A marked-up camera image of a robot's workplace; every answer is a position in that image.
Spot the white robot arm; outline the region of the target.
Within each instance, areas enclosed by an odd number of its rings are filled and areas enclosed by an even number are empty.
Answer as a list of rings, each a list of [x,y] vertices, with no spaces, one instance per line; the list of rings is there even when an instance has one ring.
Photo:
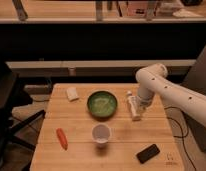
[[[154,95],[159,94],[206,127],[206,96],[168,81],[167,75],[167,68],[161,63],[136,72],[138,105],[150,106]]]

